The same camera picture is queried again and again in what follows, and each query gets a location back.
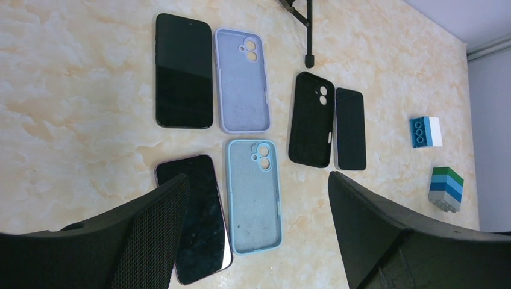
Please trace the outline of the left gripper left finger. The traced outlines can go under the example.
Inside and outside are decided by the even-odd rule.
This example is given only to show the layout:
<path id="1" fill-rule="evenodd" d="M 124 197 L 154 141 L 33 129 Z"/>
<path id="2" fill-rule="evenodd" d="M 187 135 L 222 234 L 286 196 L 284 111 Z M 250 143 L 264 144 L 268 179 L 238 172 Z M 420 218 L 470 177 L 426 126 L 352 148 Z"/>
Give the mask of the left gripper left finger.
<path id="1" fill-rule="evenodd" d="M 168 288 L 189 194 L 180 174 L 59 231 L 1 234 L 1 287 Z"/>

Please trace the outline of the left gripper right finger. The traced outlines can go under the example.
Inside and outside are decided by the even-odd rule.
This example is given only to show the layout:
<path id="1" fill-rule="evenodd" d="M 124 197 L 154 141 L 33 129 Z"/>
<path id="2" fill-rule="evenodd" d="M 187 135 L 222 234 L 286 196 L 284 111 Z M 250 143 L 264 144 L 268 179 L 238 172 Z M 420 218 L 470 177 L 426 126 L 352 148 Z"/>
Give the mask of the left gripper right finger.
<path id="1" fill-rule="evenodd" d="M 332 171 L 328 197 L 350 288 L 509 288 L 510 237 L 441 222 Z"/>

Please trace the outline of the black smartphone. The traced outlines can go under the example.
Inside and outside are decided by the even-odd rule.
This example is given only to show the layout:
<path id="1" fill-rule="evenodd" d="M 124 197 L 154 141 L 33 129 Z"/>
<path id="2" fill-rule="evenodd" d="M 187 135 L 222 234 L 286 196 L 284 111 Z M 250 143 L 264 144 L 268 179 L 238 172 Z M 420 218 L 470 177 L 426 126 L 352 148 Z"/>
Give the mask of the black smartphone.
<path id="1" fill-rule="evenodd" d="M 335 94 L 336 167 L 366 169 L 366 138 L 363 95 L 338 87 Z"/>
<path id="2" fill-rule="evenodd" d="M 167 13 L 156 17 L 155 119 L 164 128 L 212 126 L 213 57 L 209 24 Z"/>
<path id="3" fill-rule="evenodd" d="M 182 285 L 228 268 L 233 261 L 213 160 L 206 154 L 160 163 L 155 168 L 158 185 L 185 174 L 190 196 L 175 269 Z"/>

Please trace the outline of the light blue phone case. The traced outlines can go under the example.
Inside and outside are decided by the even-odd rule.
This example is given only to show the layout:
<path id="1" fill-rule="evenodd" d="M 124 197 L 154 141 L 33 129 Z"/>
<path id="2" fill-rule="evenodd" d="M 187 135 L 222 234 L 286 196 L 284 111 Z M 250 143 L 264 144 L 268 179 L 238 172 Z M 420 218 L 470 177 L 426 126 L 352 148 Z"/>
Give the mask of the light blue phone case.
<path id="1" fill-rule="evenodd" d="M 231 248 L 250 255 L 283 242 L 277 149 L 270 140 L 235 139 L 225 148 Z"/>

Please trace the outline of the black phone case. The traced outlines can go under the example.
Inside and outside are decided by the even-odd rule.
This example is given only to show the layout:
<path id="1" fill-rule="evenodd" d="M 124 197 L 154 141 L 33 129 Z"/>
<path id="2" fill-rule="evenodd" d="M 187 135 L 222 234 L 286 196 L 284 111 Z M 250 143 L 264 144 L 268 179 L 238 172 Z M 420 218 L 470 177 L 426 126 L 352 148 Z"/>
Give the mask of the black phone case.
<path id="1" fill-rule="evenodd" d="M 310 72 L 296 76 L 288 156 L 306 166 L 330 164 L 334 85 Z"/>

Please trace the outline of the lilac phone case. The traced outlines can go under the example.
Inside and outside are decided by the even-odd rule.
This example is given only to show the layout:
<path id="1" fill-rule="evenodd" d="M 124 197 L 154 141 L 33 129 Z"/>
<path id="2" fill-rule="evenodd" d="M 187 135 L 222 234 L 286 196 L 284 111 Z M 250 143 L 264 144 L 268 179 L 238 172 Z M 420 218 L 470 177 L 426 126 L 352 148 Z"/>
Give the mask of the lilac phone case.
<path id="1" fill-rule="evenodd" d="M 221 128 L 228 134 L 262 134 L 271 127 L 262 38 L 219 28 L 214 33 Z"/>

